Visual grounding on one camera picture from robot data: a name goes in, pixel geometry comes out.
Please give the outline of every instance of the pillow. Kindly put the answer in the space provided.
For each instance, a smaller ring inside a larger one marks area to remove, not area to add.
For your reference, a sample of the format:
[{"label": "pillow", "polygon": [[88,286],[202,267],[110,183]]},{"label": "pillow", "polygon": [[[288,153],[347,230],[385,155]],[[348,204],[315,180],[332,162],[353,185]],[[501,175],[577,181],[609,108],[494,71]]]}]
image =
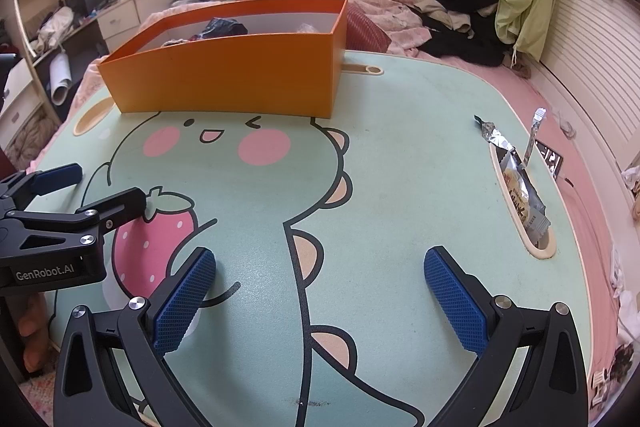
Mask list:
[{"label": "pillow", "polygon": [[347,4],[348,50],[357,52],[386,53],[391,44],[389,36],[369,19],[363,10],[350,2]]}]

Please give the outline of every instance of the bed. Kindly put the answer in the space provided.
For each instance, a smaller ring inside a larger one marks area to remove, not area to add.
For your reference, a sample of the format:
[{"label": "bed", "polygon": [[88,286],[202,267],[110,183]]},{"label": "bed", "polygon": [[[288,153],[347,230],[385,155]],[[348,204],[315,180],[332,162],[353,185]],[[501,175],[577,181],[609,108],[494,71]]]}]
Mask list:
[{"label": "bed", "polygon": [[[353,12],[348,19],[348,31],[350,31],[348,47],[375,52],[386,50],[390,55],[419,58],[474,74],[495,87],[525,124],[529,123],[536,108],[547,107],[551,110],[544,98],[529,83],[517,77],[508,68],[485,68],[458,58],[438,59],[418,51],[417,47],[430,38],[430,32],[422,26],[420,17],[412,13],[405,3],[410,4],[411,0],[350,0]],[[200,6],[202,4],[187,5],[154,14],[141,26],[141,30],[166,15]],[[67,122],[72,121],[84,104],[104,87],[97,70],[98,63],[99,60],[96,60],[87,69],[72,102]],[[64,132],[65,127],[66,122],[38,158],[31,163],[31,170],[38,169],[43,157]],[[553,118],[545,121],[538,138],[564,156],[564,164],[558,178],[558,189],[575,231],[584,264],[584,275],[590,296],[590,369],[593,374],[595,371],[611,366],[617,346],[618,308],[609,283],[611,240],[590,176],[571,140],[566,138]],[[589,383],[591,383],[591,376],[588,375]],[[45,383],[31,382],[23,387],[27,396],[34,393],[38,395],[39,398],[34,400],[39,400],[37,404],[40,405],[40,412],[46,416],[47,410],[50,413],[50,401],[47,401],[49,398],[46,395],[43,399],[43,389],[49,390],[50,386]],[[593,397],[593,394],[594,390],[590,388],[590,397]],[[598,412],[598,407],[591,409],[591,418],[593,419]]]}]

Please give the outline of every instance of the foil packet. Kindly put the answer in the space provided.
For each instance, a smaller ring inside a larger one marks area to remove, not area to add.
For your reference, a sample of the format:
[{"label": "foil packet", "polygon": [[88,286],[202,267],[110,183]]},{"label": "foil packet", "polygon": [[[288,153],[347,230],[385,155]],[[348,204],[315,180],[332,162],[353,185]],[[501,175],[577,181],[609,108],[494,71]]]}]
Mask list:
[{"label": "foil packet", "polygon": [[551,225],[551,221],[545,216],[546,207],[529,180],[525,170],[526,164],[523,164],[515,147],[495,128],[493,122],[485,122],[478,116],[475,116],[475,119],[480,126],[482,137],[496,146],[500,172],[507,185],[511,202],[527,237],[534,245],[537,245]]},{"label": "foil packet", "polygon": [[487,140],[487,142],[494,144],[496,147],[500,147],[501,149],[505,149],[508,151],[514,150],[513,145],[509,143],[509,141],[495,128],[493,122],[485,122],[482,121],[479,116],[475,116],[476,121],[480,125],[480,132],[482,133],[482,137]]},{"label": "foil packet", "polygon": [[501,168],[502,177],[527,237],[537,245],[551,221],[545,216],[546,207],[527,173],[520,167],[521,164],[516,152],[504,151],[504,158],[500,162],[500,165],[504,165],[504,168]]}]

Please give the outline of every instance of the white wall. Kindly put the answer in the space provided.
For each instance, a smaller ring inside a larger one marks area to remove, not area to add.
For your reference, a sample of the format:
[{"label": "white wall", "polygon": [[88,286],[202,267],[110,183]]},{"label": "white wall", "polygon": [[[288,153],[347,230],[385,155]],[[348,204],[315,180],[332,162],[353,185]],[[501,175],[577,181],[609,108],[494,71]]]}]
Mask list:
[{"label": "white wall", "polygon": [[541,62],[604,136],[621,169],[640,153],[640,5],[556,0]]}]

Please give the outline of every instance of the white drawer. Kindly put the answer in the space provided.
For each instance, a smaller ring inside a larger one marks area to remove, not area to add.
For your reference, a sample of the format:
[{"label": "white drawer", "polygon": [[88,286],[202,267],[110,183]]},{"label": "white drawer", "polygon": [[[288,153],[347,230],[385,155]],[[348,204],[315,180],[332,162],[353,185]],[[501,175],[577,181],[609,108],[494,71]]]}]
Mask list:
[{"label": "white drawer", "polygon": [[5,149],[40,105],[33,83],[25,87],[0,116],[0,148]]},{"label": "white drawer", "polygon": [[6,80],[6,86],[4,87],[4,105],[2,106],[2,112],[4,112],[14,103],[15,99],[20,93],[27,87],[32,81],[31,71],[27,66],[27,61],[23,58],[18,62],[11,71],[9,71],[9,77]]},{"label": "white drawer", "polygon": [[110,53],[116,51],[121,45],[127,42],[130,38],[133,37],[138,32],[138,27],[132,28],[130,30],[126,30],[122,33],[118,33],[113,37],[109,37],[108,39],[104,39],[105,44],[107,44],[107,48]]},{"label": "white drawer", "polygon": [[106,13],[98,13],[98,24],[103,39],[113,37],[118,33],[140,26],[136,4],[133,0],[118,4],[108,9]]}]

